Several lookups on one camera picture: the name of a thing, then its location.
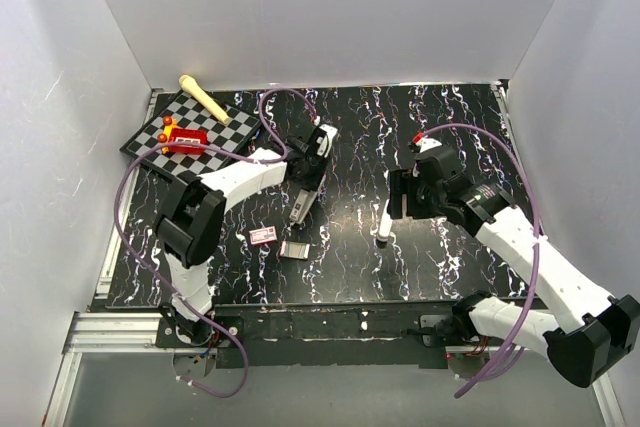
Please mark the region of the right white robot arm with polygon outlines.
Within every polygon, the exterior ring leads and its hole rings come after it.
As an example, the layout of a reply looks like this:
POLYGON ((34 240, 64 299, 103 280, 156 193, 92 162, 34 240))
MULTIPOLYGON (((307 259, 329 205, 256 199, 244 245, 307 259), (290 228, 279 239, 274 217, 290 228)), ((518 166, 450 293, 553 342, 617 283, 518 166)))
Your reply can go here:
POLYGON ((496 253, 542 300, 543 312, 476 292, 452 308, 447 328, 464 344, 501 338, 545 357, 580 388, 635 347, 639 302, 616 297, 572 265, 497 183, 475 182, 457 153, 432 138, 414 138, 414 164, 390 174, 389 198, 377 239, 388 240, 394 221, 443 218, 496 253))

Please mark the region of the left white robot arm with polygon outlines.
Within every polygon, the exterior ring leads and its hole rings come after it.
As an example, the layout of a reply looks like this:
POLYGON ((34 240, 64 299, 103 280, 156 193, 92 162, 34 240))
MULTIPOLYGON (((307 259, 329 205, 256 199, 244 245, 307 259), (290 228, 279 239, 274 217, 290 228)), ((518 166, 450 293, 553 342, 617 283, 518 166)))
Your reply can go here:
POLYGON ((335 127, 322 124, 306 140, 287 138, 285 158, 273 149, 259 148, 246 161, 201 176, 187 171, 174 179, 154 234, 177 289, 171 304, 182 318, 178 334, 188 345, 200 347, 212 337, 213 324, 204 316, 212 308, 207 263, 218 246, 225 214, 269 187, 291 182, 300 191, 289 219, 303 223, 326 178, 337 133, 335 127))

